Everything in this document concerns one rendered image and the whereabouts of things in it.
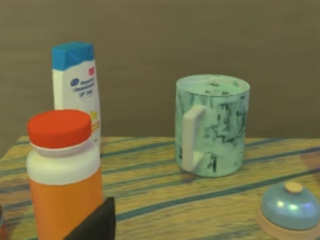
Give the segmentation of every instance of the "white mug handle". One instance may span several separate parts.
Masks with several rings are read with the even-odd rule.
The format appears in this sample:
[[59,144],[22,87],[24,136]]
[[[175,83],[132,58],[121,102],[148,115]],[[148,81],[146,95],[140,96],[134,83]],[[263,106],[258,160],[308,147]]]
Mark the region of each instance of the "white mug handle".
[[198,121],[205,112],[204,105],[194,105],[183,115],[182,120],[182,169],[191,172],[204,158],[204,154],[194,150]]

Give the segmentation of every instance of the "wooden knob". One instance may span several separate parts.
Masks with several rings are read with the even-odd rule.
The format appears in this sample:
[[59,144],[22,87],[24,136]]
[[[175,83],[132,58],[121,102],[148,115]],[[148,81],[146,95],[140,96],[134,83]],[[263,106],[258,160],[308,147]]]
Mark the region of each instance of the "wooden knob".
[[287,181],[284,184],[284,187],[291,194],[298,194],[304,188],[300,183],[293,182],[293,181]]

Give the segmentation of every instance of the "striped tabletop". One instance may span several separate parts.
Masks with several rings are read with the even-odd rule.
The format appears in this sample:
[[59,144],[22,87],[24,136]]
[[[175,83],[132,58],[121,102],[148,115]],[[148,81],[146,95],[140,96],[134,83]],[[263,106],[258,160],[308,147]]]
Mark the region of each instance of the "striped tabletop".
[[[221,178],[181,171],[170,137],[102,141],[104,195],[116,200],[116,240],[272,240],[255,222],[263,192],[295,179],[320,198],[320,139],[246,141],[243,167]],[[21,137],[0,163],[0,201],[10,240],[36,240]]]

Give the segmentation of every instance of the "brown wall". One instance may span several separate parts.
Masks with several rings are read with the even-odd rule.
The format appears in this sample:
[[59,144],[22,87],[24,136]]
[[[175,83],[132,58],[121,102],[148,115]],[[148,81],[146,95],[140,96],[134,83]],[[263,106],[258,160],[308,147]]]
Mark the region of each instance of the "brown wall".
[[0,155],[53,107],[53,45],[95,45],[102,132],[173,136],[178,78],[251,84],[249,137],[320,135],[319,0],[1,0]]

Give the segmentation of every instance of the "blue cap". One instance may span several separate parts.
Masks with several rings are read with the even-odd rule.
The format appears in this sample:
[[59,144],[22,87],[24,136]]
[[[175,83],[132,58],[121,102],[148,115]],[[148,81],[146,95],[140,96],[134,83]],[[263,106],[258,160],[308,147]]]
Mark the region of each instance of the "blue cap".
[[73,41],[54,46],[52,53],[52,68],[64,71],[79,65],[84,61],[95,59],[94,46],[90,43]]

